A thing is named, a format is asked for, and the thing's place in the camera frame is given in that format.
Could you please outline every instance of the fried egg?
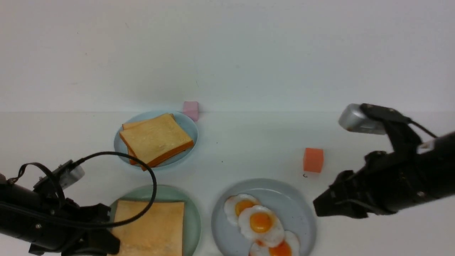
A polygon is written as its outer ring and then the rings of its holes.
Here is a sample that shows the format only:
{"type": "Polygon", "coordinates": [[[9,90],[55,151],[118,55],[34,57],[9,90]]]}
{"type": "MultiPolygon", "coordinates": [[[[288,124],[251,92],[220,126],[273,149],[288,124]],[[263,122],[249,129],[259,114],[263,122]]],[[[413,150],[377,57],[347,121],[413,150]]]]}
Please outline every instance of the fried egg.
{"type": "Polygon", "coordinates": [[[270,248],[254,243],[249,256],[299,256],[300,242],[298,237],[289,230],[284,232],[284,241],[277,247],[270,248]]]}
{"type": "Polygon", "coordinates": [[[248,194],[238,194],[229,197],[224,203],[224,213],[231,225],[238,225],[238,217],[246,208],[261,204],[259,200],[248,194]]]}
{"type": "Polygon", "coordinates": [[[284,240],[280,220],[269,208],[255,205],[246,208],[238,217],[242,235],[260,246],[276,247],[284,240]]]}

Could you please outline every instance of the black cable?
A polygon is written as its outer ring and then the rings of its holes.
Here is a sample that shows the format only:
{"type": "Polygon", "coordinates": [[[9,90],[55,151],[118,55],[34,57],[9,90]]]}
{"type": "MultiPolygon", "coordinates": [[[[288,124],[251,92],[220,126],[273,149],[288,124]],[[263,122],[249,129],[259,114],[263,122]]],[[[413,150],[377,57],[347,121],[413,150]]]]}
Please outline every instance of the black cable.
{"type": "Polygon", "coordinates": [[[56,193],[57,193],[57,198],[59,200],[59,207],[63,207],[63,205],[65,204],[65,194],[63,193],[63,189],[61,188],[60,186],[60,183],[57,179],[57,177],[51,172],[51,170],[49,170],[49,168],[47,168],[45,165],[43,164],[40,164],[40,163],[28,163],[28,164],[23,164],[20,168],[19,168],[19,173],[17,175],[17,177],[15,178],[11,178],[11,179],[8,179],[8,183],[9,184],[14,184],[16,183],[25,173],[25,169],[27,167],[27,165],[33,165],[33,166],[36,166],[38,167],[44,174],[46,174],[46,176],[51,180],[51,183],[52,183],[52,186],[54,187],[56,193]]]}
{"type": "Polygon", "coordinates": [[[47,215],[47,214],[44,214],[41,212],[27,209],[24,207],[8,204],[8,203],[2,202],[2,201],[0,201],[0,208],[11,210],[11,211],[14,211],[14,212],[17,212],[20,214],[24,214],[24,215],[27,215],[30,217],[34,217],[39,220],[44,220],[44,221],[47,221],[47,222],[50,222],[50,223],[53,223],[56,225],[62,225],[62,226],[67,226],[67,227],[72,227],[72,228],[77,228],[77,229],[87,229],[87,230],[88,229],[105,229],[105,228],[118,227],[118,226],[129,224],[129,223],[141,218],[151,208],[151,206],[157,196],[157,179],[156,179],[155,174],[153,173],[152,169],[147,164],[145,164],[144,162],[142,162],[141,160],[139,160],[136,157],[130,156],[128,154],[112,152],[112,151],[98,152],[95,154],[91,154],[87,157],[81,158],[78,161],[73,163],[72,168],[75,168],[76,166],[80,165],[81,163],[83,163],[93,157],[100,156],[100,155],[117,155],[117,156],[122,156],[122,157],[129,158],[131,160],[134,160],[137,163],[139,163],[140,165],[144,166],[147,169],[147,171],[150,173],[150,175],[152,176],[152,181],[153,181],[152,197],[150,198],[150,201],[148,202],[147,206],[137,215],[135,215],[129,219],[126,219],[126,220],[112,222],[112,223],[87,223],[87,222],[82,222],[82,221],[66,220],[63,218],[54,217],[54,216],[47,215]]]}
{"type": "Polygon", "coordinates": [[[409,119],[409,123],[417,126],[418,128],[420,128],[422,131],[426,132],[429,136],[432,136],[433,138],[437,138],[438,136],[436,136],[434,133],[430,132],[427,128],[423,127],[422,125],[420,125],[419,123],[417,123],[416,121],[412,120],[411,118],[409,119]]]}

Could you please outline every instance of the foam block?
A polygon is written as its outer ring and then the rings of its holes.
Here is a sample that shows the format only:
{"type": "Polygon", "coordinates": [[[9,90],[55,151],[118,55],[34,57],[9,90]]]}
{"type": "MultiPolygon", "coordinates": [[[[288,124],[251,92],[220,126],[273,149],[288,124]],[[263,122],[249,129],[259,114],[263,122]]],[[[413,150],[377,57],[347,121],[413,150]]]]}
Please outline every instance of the foam block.
{"type": "Polygon", "coordinates": [[[199,120],[199,103],[197,101],[185,101],[183,103],[183,113],[193,121],[199,120]]]}
{"type": "Polygon", "coordinates": [[[306,148],[303,156],[303,170],[320,173],[324,164],[324,151],[320,148],[306,148]]]}

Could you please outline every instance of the toast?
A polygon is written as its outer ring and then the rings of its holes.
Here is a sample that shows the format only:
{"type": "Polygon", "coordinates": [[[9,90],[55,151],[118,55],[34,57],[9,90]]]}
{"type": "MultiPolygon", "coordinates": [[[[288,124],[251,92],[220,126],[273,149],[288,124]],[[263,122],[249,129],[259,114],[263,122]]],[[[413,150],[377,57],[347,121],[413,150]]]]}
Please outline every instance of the toast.
{"type": "Polygon", "coordinates": [[[120,131],[119,135],[136,157],[150,167],[194,146],[191,137],[168,113],[120,131]]]}
{"type": "MultiPolygon", "coordinates": [[[[137,122],[133,122],[133,123],[124,123],[121,125],[121,127],[126,130],[126,129],[130,129],[130,128],[133,128],[135,126],[138,126],[139,124],[142,124],[142,123],[145,123],[147,122],[148,120],[150,119],[146,119],[146,120],[142,120],[142,121],[137,121],[137,122]]],[[[128,149],[128,155],[130,156],[134,156],[136,157],[136,155],[134,154],[134,152],[131,150],[131,148],[129,148],[128,146],[126,146],[126,148],[128,149]]],[[[131,165],[136,165],[136,161],[132,160],[132,159],[129,159],[130,160],[130,164],[131,165]]]]}
{"type": "MultiPolygon", "coordinates": [[[[115,221],[133,217],[147,202],[119,200],[115,221]]],[[[153,203],[140,219],[112,229],[121,240],[117,256],[182,256],[184,202],[153,203]]]]}

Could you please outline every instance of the stack of bread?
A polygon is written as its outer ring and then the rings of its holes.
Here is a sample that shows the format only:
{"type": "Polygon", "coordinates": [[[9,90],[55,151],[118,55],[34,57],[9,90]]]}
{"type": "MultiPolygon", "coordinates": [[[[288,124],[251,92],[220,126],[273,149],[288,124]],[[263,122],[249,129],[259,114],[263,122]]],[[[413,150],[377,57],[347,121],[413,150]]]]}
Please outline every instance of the stack of bread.
{"type": "Polygon", "coordinates": [[[194,142],[177,124],[173,114],[134,123],[124,123],[120,138],[128,148],[128,154],[150,167],[156,167],[172,156],[185,151],[194,142]]]}

